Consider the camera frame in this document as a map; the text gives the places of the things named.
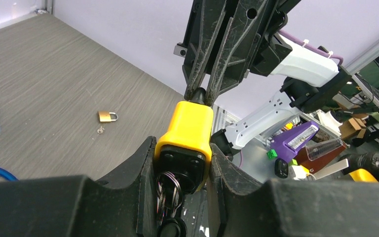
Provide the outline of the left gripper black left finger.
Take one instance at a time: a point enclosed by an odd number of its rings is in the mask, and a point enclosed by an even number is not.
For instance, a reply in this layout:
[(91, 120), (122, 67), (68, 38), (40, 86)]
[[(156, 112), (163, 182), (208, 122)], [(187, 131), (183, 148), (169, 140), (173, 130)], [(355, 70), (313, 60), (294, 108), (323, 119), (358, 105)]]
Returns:
[(0, 182), (0, 237), (154, 237), (156, 190), (148, 137), (98, 180), (85, 175)]

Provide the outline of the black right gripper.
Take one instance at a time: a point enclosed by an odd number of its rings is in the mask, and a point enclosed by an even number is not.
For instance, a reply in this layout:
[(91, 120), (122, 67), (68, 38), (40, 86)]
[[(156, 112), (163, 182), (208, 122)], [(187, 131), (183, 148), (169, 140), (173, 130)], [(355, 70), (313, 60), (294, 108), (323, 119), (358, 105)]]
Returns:
[(205, 74), (211, 75), (205, 104), (237, 87), (247, 71), (268, 76), (292, 47), (277, 34), (297, 0), (194, 0), (177, 55), (192, 100)]

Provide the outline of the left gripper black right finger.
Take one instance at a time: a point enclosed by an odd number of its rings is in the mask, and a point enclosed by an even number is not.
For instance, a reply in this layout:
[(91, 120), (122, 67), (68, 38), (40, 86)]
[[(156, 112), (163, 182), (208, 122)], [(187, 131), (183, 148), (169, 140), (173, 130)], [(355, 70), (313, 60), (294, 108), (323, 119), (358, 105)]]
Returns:
[(379, 237), (379, 183), (260, 183), (211, 145), (207, 180), (212, 237)]

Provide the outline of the yellow padlock key bunch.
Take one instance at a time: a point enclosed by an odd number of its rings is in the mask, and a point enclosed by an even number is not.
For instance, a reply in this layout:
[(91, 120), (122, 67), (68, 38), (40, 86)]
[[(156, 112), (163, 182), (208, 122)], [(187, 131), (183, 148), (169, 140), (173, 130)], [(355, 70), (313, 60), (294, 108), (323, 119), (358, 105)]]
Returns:
[(158, 174), (156, 178), (157, 222), (159, 237), (185, 237), (187, 228), (180, 218), (184, 193), (175, 175), (169, 171)]

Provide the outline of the yellow padlock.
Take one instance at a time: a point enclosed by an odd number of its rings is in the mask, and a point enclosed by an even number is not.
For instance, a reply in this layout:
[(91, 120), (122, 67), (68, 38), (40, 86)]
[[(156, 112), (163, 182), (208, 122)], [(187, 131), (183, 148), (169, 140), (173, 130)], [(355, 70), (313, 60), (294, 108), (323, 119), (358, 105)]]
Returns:
[(166, 133), (155, 146), (156, 173), (171, 172), (184, 194), (193, 194), (204, 186), (211, 165), (214, 114), (205, 105), (205, 95), (205, 89), (199, 87), (192, 99), (178, 102)]

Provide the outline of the brass padlock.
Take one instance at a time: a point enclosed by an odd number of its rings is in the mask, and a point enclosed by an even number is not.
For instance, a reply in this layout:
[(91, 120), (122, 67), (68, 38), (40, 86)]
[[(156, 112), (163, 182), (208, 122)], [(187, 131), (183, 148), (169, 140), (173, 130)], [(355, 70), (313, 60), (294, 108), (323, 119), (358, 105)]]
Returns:
[(98, 119), (101, 123), (109, 123), (118, 120), (118, 115), (109, 111), (98, 111)]

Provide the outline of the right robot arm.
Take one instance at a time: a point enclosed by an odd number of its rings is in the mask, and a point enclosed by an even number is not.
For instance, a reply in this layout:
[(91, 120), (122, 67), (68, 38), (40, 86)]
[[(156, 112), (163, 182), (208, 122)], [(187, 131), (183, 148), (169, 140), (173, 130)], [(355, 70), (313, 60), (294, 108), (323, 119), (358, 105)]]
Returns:
[(248, 73), (285, 77), (263, 106), (211, 135), (225, 155), (234, 155), (257, 135), (268, 138), (300, 113), (321, 109), (351, 79), (342, 59), (314, 48), (282, 29), (296, 0), (195, 0), (184, 39), (184, 98), (212, 106)]

